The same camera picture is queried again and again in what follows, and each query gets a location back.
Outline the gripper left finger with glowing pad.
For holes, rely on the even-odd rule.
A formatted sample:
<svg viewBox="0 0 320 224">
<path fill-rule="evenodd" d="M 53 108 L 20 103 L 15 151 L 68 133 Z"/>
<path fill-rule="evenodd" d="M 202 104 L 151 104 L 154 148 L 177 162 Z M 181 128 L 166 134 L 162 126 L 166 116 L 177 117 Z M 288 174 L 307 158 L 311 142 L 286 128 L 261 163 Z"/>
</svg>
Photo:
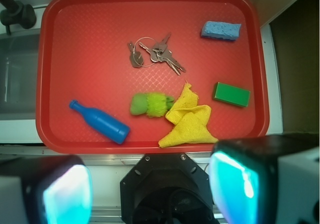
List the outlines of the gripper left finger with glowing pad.
<svg viewBox="0 0 320 224">
<path fill-rule="evenodd" d="M 91 173 L 76 155 L 0 162 L 2 224 L 88 224 L 92 205 Z"/>
</svg>

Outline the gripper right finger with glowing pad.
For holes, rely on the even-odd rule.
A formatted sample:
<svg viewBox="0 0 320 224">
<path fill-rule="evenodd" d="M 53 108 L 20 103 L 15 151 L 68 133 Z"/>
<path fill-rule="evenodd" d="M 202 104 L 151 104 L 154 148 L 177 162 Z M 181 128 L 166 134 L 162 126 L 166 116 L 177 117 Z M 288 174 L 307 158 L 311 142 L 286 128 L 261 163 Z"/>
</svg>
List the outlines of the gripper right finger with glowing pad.
<svg viewBox="0 0 320 224">
<path fill-rule="evenodd" d="M 220 140 L 208 174 L 214 204 L 229 224 L 320 221 L 318 134 Z"/>
</svg>

